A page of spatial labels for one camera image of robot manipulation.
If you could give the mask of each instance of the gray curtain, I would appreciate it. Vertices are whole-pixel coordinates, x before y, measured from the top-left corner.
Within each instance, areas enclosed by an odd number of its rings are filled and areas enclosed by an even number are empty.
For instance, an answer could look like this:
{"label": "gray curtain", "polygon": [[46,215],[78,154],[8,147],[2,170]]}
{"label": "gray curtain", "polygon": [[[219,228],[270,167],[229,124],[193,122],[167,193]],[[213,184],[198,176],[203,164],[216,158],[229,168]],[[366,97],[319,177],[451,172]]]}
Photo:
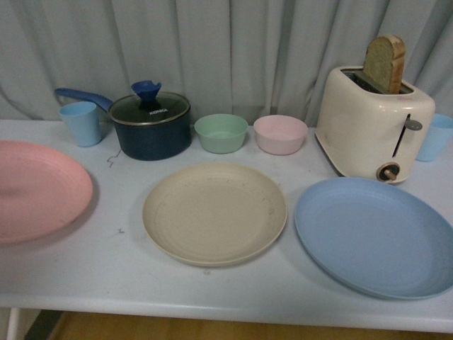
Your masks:
{"label": "gray curtain", "polygon": [[388,33],[406,44],[403,78],[453,116],[453,0],[3,0],[0,32],[0,118],[57,120],[57,87],[118,99],[151,79],[193,122],[315,126],[328,73]]}

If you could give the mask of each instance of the green bowl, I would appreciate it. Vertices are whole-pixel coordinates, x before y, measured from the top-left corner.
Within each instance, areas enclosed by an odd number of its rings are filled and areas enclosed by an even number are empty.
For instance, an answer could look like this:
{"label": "green bowl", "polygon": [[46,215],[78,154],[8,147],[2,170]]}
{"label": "green bowl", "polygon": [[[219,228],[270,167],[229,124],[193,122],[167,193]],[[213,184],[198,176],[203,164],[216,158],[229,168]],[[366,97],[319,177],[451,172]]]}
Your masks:
{"label": "green bowl", "polygon": [[248,123],[237,115],[218,113],[200,118],[195,123],[200,144],[214,154],[228,154],[242,147]]}

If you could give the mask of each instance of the blue plate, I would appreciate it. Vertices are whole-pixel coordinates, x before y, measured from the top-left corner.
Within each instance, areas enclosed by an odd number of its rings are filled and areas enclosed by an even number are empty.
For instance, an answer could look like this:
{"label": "blue plate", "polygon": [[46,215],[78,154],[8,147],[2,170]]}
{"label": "blue plate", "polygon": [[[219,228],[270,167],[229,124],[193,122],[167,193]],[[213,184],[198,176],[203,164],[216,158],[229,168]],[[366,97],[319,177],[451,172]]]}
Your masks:
{"label": "blue plate", "polygon": [[363,178],[308,188],[294,213],[313,260],[341,283],[380,298],[417,300],[453,286],[453,228],[415,196]]}

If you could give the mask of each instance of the wooden floor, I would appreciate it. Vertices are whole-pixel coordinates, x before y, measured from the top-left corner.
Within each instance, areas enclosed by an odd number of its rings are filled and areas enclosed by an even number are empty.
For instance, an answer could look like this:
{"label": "wooden floor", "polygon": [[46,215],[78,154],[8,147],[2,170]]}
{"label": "wooden floor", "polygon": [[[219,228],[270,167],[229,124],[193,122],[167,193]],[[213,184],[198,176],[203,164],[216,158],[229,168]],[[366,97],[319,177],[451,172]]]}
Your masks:
{"label": "wooden floor", "polygon": [[453,340],[453,334],[65,312],[49,340]]}

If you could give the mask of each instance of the toaster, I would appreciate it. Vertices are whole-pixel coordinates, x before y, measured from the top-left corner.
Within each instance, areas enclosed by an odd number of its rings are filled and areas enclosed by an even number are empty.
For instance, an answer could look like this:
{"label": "toaster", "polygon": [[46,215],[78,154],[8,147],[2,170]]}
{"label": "toaster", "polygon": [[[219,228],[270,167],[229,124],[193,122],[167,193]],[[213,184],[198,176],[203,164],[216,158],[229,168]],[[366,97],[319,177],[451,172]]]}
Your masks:
{"label": "toaster", "polygon": [[338,67],[328,75],[315,136],[341,175],[398,183],[408,178],[434,113],[433,99],[405,81],[392,94],[362,67]]}

